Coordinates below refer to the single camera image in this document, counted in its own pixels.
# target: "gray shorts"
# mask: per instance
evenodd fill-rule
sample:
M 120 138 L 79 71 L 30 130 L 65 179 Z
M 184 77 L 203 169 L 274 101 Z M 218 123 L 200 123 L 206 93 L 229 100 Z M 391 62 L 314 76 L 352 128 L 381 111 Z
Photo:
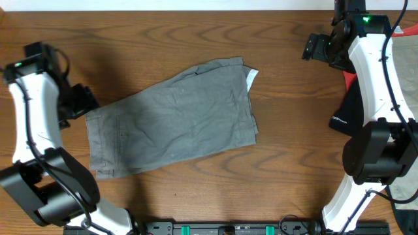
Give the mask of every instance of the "gray shorts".
M 241 57 L 217 59 L 89 112 L 90 168 L 124 177 L 255 144 L 256 74 Z

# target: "wood grain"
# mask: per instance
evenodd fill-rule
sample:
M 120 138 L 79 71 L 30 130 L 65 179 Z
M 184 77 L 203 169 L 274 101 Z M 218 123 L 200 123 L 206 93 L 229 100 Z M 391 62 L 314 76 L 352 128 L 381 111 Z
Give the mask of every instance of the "wood grain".
M 389 12 L 393 20 L 398 12 Z M 288 213 L 317 217 L 339 186 L 348 137 L 328 128 L 345 94 L 342 73 L 301 60 L 310 33 L 330 33 L 332 11 L 8 12 L 0 26 L 0 64 L 22 58 L 43 40 L 71 59 L 72 82 L 89 86 L 102 105 L 199 63 L 242 56 L 260 71 L 251 89 L 257 144 L 123 179 L 98 182 L 101 196 L 138 219 L 278 221 Z M 407 12 L 401 26 L 412 26 Z M 62 131 L 67 151 L 88 167 L 84 118 Z M 10 166 L 14 107 L 0 86 L 0 168 Z M 361 219 L 387 221 L 390 204 L 374 199 Z M 37 227 L 0 190 L 1 234 L 59 234 Z

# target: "black fabric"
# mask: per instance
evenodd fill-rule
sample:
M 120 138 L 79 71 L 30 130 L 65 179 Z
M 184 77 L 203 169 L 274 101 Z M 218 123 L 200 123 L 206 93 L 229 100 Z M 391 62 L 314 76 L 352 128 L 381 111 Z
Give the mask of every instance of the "black fabric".
M 392 197 L 391 190 L 386 187 L 386 193 Z M 394 218 L 403 234 L 415 235 L 418 234 L 418 211 L 416 210 L 398 210 L 392 202 L 392 209 Z
M 331 120 L 329 127 L 353 136 L 362 129 L 363 126 L 363 103 L 360 93 L 359 81 L 355 80 L 348 89 L 344 101 Z

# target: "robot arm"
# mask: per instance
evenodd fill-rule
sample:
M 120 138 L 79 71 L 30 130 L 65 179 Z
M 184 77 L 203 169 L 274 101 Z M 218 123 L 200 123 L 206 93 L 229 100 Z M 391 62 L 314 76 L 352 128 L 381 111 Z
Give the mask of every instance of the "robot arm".
M 381 51 L 391 32 L 389 19 L 369 14 L 364 1 L 337 0 L 335 6 L 334 31 L 330 36 L 310 35 L 302 58 L 318 59 L 336 69 L 357 73 L 359 80 L 363 128 L 344 146 L 346 174 L 322 211 L 326 229 L 347 232 L 355 229 L 357 219 L 375 196 L 366 192 L 380 192 L 396 177 L 404 176 L 417 152 L 393 110 L 382 69 Z M 390 39 L 386 52 L 390 83 L 400 113 L 416 130 L 417 124 L 400 89 L 392 43 Z
M 100 199 L 89 170 L 63 149 L 59 130 L 69 127 L 67 119 L 98 107 L 94 96 L 88 87 L 70 86 L 51 46 L 38 42 L 26 46 L 25 52 L 26 59 L 5 70 L 16 109 L 17 143 L 14 165 L 0 171 L 0 185 L 36 224 L 82 227 L 86 215 L 62 184 L 55 181 L 35 186 L 47 172 L 29 147 L 33 142 L 53 178 L 59 178 L 86 207 L 91 217 L 88 230 L 94 234 L 133 234 L 128 211 Z

